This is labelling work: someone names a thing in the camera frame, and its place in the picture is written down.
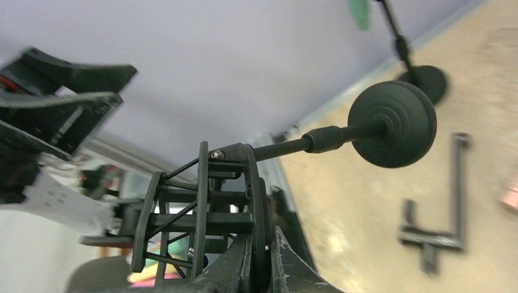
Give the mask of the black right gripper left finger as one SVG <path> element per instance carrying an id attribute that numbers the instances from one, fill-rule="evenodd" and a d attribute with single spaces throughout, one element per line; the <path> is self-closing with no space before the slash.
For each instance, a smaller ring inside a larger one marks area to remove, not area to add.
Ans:
<path id="1" fill-rule="evenodd" d="M 166 280 L 152 288 L 131 288 L 124 256 L 95 259 L 81 266 L 81 292 L 250 292 L 251 243 L 236 236 L 230 248 L 193 280 Z"/>

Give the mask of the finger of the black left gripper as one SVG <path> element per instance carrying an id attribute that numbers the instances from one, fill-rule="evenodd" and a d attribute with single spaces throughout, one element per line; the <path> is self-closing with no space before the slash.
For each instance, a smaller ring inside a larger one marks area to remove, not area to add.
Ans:
<path id="1" fill-rule="evenodd" d="M 55 94 L 66 87 L 75 93 L 120 93 L 136 74 L 132 65 L 71 63 L 28 48 L 12 61 L 12 92 Z"/>
<path id="2" fill-rule="evenodd" d="M 63 96 L 1 92 L 1 142 L 24 153 L 70 160 L 122 103 L 112 92 Z"/>

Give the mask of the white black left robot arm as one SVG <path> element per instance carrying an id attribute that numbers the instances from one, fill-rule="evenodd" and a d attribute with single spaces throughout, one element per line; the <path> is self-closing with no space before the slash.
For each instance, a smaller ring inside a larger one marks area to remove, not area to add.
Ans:
<path id="1" fill-rule="evenodd" d="M 29 47 L 1 67 L 1 208 L 61 223 L 84 245 L 131 248 L 131 200 L 87 197 L 52 177 L 42 156 L 72 160 L 122 105 L 129 64 L 71 63 Z"/>

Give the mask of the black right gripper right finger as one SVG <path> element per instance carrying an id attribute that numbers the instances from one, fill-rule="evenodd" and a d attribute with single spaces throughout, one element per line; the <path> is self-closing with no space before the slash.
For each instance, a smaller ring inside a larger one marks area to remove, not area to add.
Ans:
<path id="1" fill-rule="evenodd" d="M 272 242 L 271 264 L 271 292 L 341 293 L 291 248 L 278 226 Z"/>

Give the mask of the black shock mount round stand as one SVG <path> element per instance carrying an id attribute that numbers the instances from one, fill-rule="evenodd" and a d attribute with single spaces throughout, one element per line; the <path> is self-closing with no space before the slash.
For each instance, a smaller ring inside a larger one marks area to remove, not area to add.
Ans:
<path id="1" fill-rule="evenodd" d="M 328 159 L 331 151 L 346 147 L 372 165 L 396 169 L 422 159 L 436 138 L 434 101 L 411 83 L 373 84 L 348 107 L 344 127 L 316 128 L 299 139 L 262 146 L 235 143 L 212 150 L 203 141 L 198 156 L 187 164 L 154 173 L 135 209 L 131 270 L 142 272 L 154 260 L 157 285 L 193 280 L 236 236 L 245 235 L 251 243 L 250 292 L 271 292 L 272 242 L 275 227 L 282 230 L 284 220 L 259 163 L 279 158 L 294 197 L 296 184 L 322 183 L 323 177 L 309 167 L 319 154 Z"/>

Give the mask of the green microphone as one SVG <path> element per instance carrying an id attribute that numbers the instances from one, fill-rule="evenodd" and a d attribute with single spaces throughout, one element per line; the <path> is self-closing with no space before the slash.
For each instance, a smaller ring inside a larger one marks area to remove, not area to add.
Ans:
<path id="1" fill-rule="evenodd" d="M 368 0 L 347 0 L 349 11 L 358 29 L 368 31 L 370 29 L 370 4 Z"/>

